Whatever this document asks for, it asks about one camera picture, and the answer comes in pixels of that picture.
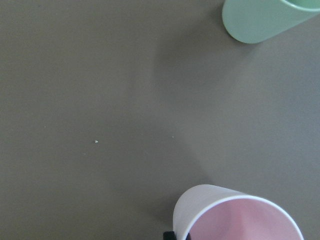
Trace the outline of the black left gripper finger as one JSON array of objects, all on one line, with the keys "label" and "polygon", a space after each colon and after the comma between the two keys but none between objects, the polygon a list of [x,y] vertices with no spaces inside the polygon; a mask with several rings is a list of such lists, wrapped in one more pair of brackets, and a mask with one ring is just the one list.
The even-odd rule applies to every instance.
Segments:
[{"label": "black left gripper finger", "polygon": [[176,240],[176,235],[174,231],[165,231],[162,237],[163,240]]}]

